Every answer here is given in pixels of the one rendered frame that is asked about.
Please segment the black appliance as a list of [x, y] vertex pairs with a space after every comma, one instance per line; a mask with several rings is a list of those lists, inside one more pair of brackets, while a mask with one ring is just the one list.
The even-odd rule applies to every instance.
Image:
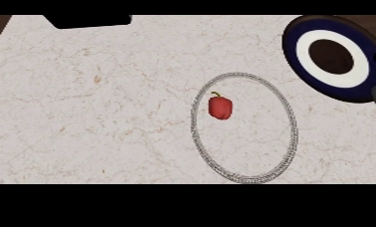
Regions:
[[46, 19], [58, 29], [74, 29], [129, 25], [132, 15], [46, 15]]

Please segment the navy and white plate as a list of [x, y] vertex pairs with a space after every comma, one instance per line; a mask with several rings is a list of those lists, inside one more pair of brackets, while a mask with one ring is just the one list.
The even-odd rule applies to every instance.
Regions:
[[282, 34], [285, 59], [300, 79], [349, 103], [376, 102], [376, 15], [303, 15]]

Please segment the red bell pepper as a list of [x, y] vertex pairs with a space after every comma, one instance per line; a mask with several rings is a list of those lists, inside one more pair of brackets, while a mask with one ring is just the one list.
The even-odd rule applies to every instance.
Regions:
[[213, 97], [208, 100], [208, 114], [217, 119], [226, 120], [232, 115], [232, 100], [213, 92]]

